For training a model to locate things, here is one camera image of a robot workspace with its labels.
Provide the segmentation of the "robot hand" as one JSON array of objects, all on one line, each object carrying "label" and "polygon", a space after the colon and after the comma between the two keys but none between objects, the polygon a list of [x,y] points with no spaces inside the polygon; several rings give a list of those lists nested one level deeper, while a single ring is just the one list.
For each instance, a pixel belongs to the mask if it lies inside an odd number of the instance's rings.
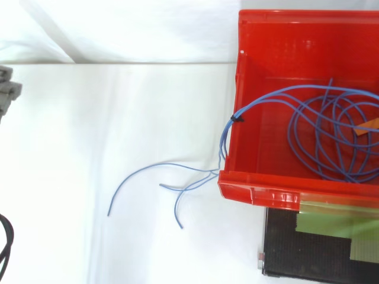
[{"label": "robot hand", "polygon": [[15,101],[22,92],[23,85],[11,80],[13,69],[6,66],[1,66],[1,118],[8,112],[11,103]]}]

